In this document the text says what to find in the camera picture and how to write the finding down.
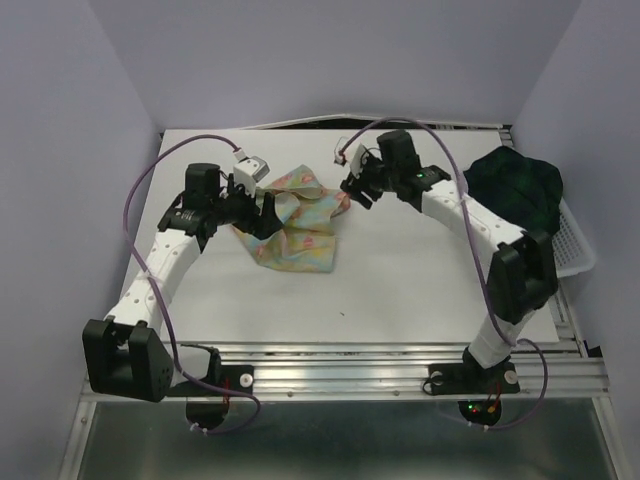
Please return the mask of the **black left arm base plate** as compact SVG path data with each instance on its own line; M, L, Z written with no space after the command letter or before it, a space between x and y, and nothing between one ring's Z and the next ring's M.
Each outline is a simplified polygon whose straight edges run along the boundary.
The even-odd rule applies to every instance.
M209 366L199 382L215 386L216 391L183 379L170 387L166 397L189 397L185 418L192 432L231 434L249 427L260 412L260 402L253 399L254 380L255 368L250 364Z

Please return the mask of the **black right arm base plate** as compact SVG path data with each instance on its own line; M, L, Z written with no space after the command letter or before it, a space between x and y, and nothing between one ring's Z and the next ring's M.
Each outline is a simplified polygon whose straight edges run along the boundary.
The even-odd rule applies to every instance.
M427 367L422 391L429 396L460 396L458 410L471 425L494 427L502 415L502 396L520 392L515 366L510 362L489 370L464 363Z

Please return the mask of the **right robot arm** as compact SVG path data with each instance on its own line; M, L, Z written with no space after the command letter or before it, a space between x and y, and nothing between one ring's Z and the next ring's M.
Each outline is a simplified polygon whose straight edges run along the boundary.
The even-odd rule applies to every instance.
M473 199L458 172L423 165L407 131L384 133L377 144L377 153L354 140L336 150L335 162L349 168L341 189L366 209L393 193L468 242L487 316L465 350L460 378L466 387L482 390L495 380L529 319L557 291L551 238Z

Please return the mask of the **pastel floral skirt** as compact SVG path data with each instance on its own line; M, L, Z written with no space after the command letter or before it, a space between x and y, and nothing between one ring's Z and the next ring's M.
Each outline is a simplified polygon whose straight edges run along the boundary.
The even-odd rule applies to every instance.
M266 192L275 196L282 229L265 240L232 229L256 264L282 272L332 272L337 252L333 219L349 210L347 194L322 185L306 165L274 180L259 196Z

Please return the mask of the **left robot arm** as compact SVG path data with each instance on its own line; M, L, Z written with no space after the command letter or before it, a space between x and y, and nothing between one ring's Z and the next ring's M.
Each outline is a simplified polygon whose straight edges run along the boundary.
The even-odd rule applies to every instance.
M89 321L83 330L94 392L150 402L168 394L174 359L160 339L168 307L219 227L232 225L258 239L281 229L274 195L259 200L256 194L268 172L258 157L243 157L228 176L216 164L187 167L184 189L159 221L131 285L104 319Z

